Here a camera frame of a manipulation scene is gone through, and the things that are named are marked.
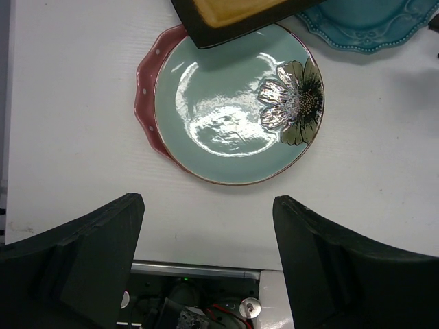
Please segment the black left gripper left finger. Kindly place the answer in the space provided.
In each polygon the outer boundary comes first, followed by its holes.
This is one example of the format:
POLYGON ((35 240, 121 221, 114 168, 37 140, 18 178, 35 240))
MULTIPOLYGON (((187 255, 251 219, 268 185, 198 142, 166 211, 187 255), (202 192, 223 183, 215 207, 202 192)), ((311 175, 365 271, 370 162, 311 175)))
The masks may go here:
POLYGON ((1 327, 115 328, 144 211, 127 193, 1 246, 1 327))

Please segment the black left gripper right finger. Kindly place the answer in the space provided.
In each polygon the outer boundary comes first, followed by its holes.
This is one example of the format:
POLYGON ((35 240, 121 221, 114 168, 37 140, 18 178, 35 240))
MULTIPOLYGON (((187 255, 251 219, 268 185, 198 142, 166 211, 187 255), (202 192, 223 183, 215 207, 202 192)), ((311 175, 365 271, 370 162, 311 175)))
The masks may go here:
POLYGON ((438 258, 362 236, 284 195, 274 231, 296 328, 437 328, 438 258))

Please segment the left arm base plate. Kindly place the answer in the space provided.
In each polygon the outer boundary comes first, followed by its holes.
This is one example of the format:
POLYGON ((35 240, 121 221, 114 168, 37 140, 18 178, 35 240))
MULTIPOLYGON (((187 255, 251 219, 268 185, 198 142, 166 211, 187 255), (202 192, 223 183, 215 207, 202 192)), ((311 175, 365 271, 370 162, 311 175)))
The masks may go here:
POLYGON ((132 264, 117 328, 254 328, 261 312, 256 269, 132 264))

